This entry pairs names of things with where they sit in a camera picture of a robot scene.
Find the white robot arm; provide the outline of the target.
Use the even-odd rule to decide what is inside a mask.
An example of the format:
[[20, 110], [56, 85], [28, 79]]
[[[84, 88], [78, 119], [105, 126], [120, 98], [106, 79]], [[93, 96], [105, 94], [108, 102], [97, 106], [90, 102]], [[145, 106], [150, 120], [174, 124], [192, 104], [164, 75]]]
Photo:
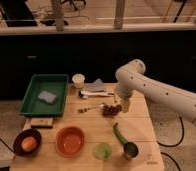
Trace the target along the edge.
[[117, 85], [115, 92], [124, 102], [136, 90], [157, 103], [161, 103], [181, 114], [196, 126], [196, 93], [186, 91], [144, 76], [145, 64], [134, 59], [115, 72]]

